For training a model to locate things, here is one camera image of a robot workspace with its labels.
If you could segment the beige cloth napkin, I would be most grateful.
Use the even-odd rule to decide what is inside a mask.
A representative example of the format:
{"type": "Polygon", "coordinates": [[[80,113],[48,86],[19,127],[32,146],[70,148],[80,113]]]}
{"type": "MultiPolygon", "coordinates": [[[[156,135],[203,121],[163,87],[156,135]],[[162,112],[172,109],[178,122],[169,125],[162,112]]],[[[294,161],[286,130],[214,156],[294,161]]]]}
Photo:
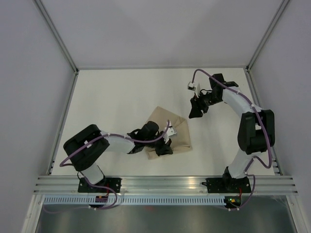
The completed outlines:
{"type": "MultiPolygon", "coordinates": [[[[177,134],[172,136],[171,148],[173,154],[185,153],[192,150],[190,132],[188,122],[185,118],[167,110],[160,106],[156,107],[146,122],[153,121],[159,126],[159,131],[164,131],[167,126],[167,121],[169,121],[177,134]]],[[[155,149],[145,147],[146,154],[149,160],[154,160],[160,157],[165,157],[169,155],[157,156],[155,149]]]]}

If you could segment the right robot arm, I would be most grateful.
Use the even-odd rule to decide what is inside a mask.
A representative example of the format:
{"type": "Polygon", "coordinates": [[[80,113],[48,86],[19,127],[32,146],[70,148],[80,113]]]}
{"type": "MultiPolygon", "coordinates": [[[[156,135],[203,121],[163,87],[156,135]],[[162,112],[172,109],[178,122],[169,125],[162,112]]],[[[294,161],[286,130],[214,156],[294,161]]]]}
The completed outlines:
{"type": "Polygon", "coordinates": [[[242,93],[234,81],[227,82],[221,73],[208,75],[210,89],[201,89],[191,80],[188,89],[194,92],[190,99],[189,118],[200,118],[209,107],[224,102],[240,117],[237,135],[239,150],[233,162],[225,168],[222,187],[232,192],[247,178],[247,172],[254,160],[258,160],[266,169],[272,166],[271,147],[275,143],[275,115],[253,104],[242,93]]]}

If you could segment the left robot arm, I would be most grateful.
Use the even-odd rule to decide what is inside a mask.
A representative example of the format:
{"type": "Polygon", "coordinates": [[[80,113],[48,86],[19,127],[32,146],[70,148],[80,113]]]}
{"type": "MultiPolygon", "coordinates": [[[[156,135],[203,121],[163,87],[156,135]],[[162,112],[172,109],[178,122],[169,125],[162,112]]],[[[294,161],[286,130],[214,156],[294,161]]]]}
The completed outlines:
{"type": "Polygon", "coordinates": [[[136,154],[150,148],[155,150],[157,156],[173,154],[171,137],[176,134],[170,121],[162,131],[158,124],[148,121],[142,128],[127,134],[108,133],[91,124],[64,143],[63,149],[68,157],[60,163],[60,167],[73,166],[89,181],[91,189],[102,192],[106,180],[96,161],[103,153],[136,154]]]}

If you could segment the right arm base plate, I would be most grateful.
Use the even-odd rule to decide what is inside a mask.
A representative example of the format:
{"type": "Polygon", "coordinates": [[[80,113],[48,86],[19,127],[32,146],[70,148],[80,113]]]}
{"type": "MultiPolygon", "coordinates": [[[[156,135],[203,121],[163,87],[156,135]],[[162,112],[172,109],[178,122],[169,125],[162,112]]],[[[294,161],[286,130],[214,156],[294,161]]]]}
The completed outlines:
{"type": "Polygon", "coordinates": [[[210,194],[248,194],[251,186],[247,177],[225,182],[223,178],[206,178],[207,192],[210,194]]]}

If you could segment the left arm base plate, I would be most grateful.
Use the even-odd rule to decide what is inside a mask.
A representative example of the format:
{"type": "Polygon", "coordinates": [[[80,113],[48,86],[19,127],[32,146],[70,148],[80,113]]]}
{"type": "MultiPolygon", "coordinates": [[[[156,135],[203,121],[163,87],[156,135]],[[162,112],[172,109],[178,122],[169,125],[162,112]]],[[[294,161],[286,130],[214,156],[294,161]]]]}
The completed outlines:
{"type": "Polygon", "coordinates": [[[89,184],[85,178],[80,178],[78,193],[119,193],[121,181],[121,178],[105,177],[96,184],[89,184]]]}

